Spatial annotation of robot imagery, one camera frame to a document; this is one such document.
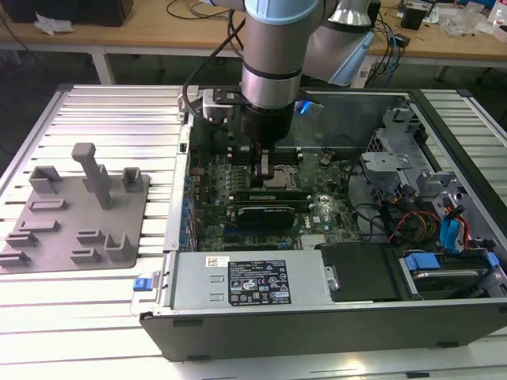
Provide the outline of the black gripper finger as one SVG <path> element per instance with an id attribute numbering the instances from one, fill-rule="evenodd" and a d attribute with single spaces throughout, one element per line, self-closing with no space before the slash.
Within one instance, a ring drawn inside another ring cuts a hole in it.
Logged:
<path id="1" fill-rule="evenodd" d="M 263 146 L 256 142 L 253 144 L 252 154 L 254 177 L 257 179 L 272 179 L 274 177 L 274 146 Z"/>

